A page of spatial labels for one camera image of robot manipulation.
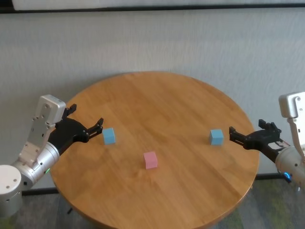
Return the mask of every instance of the black baseboard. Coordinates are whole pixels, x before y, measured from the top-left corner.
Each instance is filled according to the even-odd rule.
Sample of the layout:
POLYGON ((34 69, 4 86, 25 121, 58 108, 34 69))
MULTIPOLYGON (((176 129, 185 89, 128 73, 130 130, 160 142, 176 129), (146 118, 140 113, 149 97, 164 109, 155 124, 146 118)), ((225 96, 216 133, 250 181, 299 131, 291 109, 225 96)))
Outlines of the black baseboard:
POLYGON ((269 3, 269 4, 218 4, 184 6, 134 6, 107 7, 97 9, 72 10, 14 10, 11 0, 0 2, 0 13, 49 13, 49 12, 104 12, 104 11, 151 11, 151 10, 218 10, 218 9, 258 9, 258 8, 303 8, 305 3, 269 3))
MULTIPOLYGON (((284 179, 284 176, 280 173, 267 173, 257 174, 255 180, 270 180, 270 179, 284 179)), ((47 194, 58 194, 58 190, 55 187, 50 188, 38 188, 23 191, 23 196, 36 196, 36 195, 47 195, 47 194)))

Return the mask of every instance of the white wall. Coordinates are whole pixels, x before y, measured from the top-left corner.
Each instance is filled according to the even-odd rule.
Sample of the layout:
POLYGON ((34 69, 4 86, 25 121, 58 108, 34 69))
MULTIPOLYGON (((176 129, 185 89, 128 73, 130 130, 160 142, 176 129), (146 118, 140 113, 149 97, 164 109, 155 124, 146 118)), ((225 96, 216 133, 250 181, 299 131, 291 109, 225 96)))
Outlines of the white wall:
MULTIPOLYGON (((291 142, 277 98, 305 91, 304 25, 305 9, 2 14, 0 162, 17 158, 40 95, 68 101, 104 77, 147 70, 208 82, 291 142)), ((262 156, 260 173, 275 171, 262 156)))

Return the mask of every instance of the blue led light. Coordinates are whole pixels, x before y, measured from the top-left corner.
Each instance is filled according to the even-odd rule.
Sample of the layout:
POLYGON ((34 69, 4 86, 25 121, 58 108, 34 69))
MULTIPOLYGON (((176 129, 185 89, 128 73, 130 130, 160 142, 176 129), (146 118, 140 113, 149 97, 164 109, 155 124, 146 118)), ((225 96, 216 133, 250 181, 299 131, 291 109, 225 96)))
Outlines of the blue led light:
POLYGON ((284 172, 284 176, 287 177, 288 179, 290 179, 290 175, 287 172, 284 172))

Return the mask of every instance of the pink cube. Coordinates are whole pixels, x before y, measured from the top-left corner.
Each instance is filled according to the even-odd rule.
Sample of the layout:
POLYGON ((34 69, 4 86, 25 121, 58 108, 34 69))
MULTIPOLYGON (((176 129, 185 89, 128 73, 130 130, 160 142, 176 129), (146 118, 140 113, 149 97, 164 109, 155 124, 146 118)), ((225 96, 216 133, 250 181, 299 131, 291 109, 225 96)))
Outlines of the pink cube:
POLYGON ((144 160, 145 160, 145 168, 157 168, 158 167, 158 160, 156 153, 154 151, 144 153, 144 160))

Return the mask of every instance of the blue cube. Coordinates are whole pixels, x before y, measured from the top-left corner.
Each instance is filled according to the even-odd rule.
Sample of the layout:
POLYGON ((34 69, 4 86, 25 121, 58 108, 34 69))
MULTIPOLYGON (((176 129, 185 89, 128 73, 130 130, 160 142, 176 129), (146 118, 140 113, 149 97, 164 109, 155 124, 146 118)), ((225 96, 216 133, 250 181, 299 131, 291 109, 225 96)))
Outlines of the blue cube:
POLYGON ((224 135, 221 130, 211 130, 210 143, 213 146, 221 146, 224 142, 224 135))
POLYGON ((115 143, 115 135, 113 128, 104 129, 103 136, 104 136, 105 145, 110 145, 115 143))

